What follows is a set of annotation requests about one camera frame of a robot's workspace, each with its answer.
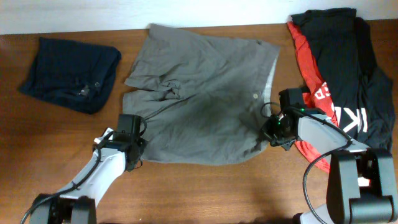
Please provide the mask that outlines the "grey shorts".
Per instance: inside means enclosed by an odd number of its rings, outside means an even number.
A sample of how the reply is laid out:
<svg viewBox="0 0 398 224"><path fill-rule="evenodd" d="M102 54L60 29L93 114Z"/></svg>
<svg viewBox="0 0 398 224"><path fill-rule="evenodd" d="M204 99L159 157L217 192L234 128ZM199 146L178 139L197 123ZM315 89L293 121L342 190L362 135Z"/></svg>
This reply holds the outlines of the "grey shorts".
<svg viewBox="0 0 398 224"><path fill-rule="evenodd" d="M260 154L279 48L151 24L126 85L123 112L142 116L143 159L222 166Z"/></svg>

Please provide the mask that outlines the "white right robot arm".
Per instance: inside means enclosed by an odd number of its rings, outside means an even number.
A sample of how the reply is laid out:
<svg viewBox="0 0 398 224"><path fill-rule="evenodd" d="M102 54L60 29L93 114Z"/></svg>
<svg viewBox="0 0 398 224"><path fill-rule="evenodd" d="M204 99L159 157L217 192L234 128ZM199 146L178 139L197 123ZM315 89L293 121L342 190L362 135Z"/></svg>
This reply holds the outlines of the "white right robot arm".
<svg viewBox="0 0 398 224"><path fill-rule="evenodd" d="M303 175L303 191L312 167L330 158L326 192L326 214L308 203L309 212L319 223L390 223L397 221L397 187L394 161L389 151L371 148L348 136L320 109L285 107L267 118L261 135L271 146L289 149L303 140L320 150Z"/></svg>

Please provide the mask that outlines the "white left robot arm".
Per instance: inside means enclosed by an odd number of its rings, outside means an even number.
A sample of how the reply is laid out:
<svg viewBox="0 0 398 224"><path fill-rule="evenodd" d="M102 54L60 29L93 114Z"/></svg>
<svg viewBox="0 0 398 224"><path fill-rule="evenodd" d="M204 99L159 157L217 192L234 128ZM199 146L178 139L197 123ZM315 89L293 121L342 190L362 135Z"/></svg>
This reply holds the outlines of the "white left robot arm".
<svg viewBox="0 0 398 224"><path fill-rule="evenodd" d="M96 223L96 208L111 184L142 164L143 134L107 128L94 140L86 166L58 192L38 195L21 223Z"/></svg>

